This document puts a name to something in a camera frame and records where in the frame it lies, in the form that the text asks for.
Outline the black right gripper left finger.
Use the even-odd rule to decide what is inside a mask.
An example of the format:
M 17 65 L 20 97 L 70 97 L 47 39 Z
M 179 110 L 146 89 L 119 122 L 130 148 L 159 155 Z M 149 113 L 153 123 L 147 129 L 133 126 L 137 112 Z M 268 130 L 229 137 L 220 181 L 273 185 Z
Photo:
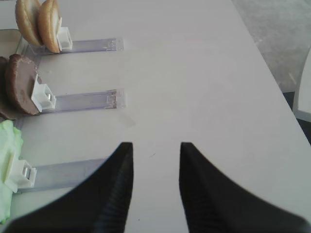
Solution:
M 122 233 L 134 183 L 133 144 L 122 142 L 86 180 L 10 222 L 5 233 Z

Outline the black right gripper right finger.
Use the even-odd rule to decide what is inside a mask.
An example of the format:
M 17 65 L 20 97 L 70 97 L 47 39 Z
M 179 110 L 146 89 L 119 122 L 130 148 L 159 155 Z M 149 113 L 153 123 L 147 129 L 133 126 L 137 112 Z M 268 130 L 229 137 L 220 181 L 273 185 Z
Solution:
M 191 233 L 309 233 L 304 218 L 248 192 L 190 142 L 181 143 L 179 190 Z

